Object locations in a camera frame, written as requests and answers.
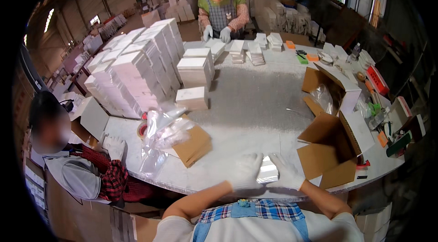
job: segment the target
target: clear plastic wrap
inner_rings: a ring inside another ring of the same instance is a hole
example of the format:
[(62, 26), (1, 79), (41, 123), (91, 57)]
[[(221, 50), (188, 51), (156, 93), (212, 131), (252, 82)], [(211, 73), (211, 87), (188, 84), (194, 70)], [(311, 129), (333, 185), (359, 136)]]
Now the clear plastic wrap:
[(320, 84), (314, 91), (310, 92), (310, 98), (317, 102), (326, 113), (335, 113), (333, 99), (326, 85)]
[(367, 104), (366, 98), (363, 93), (360, 93), (356, 106), (354, 106), (354, 112), (360, 111), (363, 118), (371, 117), (371, 109)]
[(155, 178), (167, 160), (169, 154), (165, 149), (190, 139), (187, 130), (195, 123), (181, 115), (186, 108), (176, 108), (168, 112), (149, 111), (148, 129), (141, 146), (140, 173), (148, 178)]
[(274, 163), (272, 163), (268, 156), (263, 157), (263, 162), (261, 163), (260, 172), (258, 173), (256, 181), (259, 184), (278, 181), (277, 167), (274, 165)]

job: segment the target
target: white t-shirt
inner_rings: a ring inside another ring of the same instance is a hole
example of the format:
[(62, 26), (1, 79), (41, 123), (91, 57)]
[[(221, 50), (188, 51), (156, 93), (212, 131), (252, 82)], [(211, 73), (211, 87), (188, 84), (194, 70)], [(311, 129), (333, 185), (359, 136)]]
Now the white t-shirt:
[[(311, 241), (364, 241), (364, 236), (350, 213), (332, 220), (323, 214), (302, 210)], [(179, 216), (163, 219), (157, 228), (155, 242), (191, 242), (196, 227)], [(205, 242), (219, 241), (303, 241), (295, 226), (288, 221), (260, 217), (227, 217), (211, 223)]]

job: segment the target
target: red box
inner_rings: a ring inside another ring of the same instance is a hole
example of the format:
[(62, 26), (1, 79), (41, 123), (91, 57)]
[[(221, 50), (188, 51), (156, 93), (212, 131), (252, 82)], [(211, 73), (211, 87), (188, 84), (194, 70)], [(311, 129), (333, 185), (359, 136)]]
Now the red box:
[(386, 95), (389, 92), (389, 87), (383, 79), (382, 75), (379, 71), (374, 67), (370, 66), (367, 70), (367, 77), (374, 89), (381, 94), (382, 96)]

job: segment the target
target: red plaid shirt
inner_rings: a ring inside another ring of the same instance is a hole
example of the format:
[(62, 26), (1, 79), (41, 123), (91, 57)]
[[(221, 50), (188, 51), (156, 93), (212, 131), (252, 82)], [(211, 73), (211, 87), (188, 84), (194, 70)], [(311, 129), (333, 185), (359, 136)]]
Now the red plaid shirt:
[(98, 153), (83, 144), (72, 144), (75, 150), (70, 155), (82, 157), (93, 163), (99, 170), (100, 185), (99, 197), (116, 202), (121, 198), (125, 202), (139, 202), (142, 199), (154, 198), (162, 193), (162, 189), (148, 184), (128, 174), (120, 160), (109, 160), (102, 153)]

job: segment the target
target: plastic bag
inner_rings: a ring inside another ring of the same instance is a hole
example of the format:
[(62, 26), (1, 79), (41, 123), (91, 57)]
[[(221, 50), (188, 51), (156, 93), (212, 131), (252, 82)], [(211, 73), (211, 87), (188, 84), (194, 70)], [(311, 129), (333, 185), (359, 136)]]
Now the plastic bag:
[(140, 173), (147, 178), (155, 178), (167, 160), (169, 154), (162, 150), (190, 139), (187, 130), (195, 123), (181, 118), (186, 108), (176, 108), (168, 112), (149, 111), (148, 129), (141, 146), (142, 163)]
[(360, 111), (363, 118), (371, 117), (371, 109), (367, 104), (366, 98), (363, 93), (360, 93), (356, 106), (354, 106), (354, 112)]
[(324, 84), (320, 84), (314, 91), (310, 92), (310, 98), (317, 102), (326, 113), (334, 114), (333, 99)]

